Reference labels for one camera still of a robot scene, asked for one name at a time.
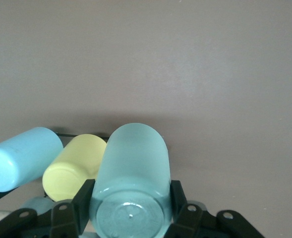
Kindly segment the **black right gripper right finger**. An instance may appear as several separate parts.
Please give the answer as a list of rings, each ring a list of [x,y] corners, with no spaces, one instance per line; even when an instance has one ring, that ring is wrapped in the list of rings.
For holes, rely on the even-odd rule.
[[[261,238],[262,234],[240,213],[221,210],[216,216],[188,202],[181,182],[172,180],[170,193],[173,222],[166,238]]]

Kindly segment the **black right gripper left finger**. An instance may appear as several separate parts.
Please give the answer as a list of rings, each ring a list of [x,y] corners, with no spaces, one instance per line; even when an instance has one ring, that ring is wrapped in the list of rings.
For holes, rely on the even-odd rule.
[[[21,208],[0,220],[0,238],[77,238],[89,220],[95,180],[88,179],[72,200],[58,202],[44,214]]]

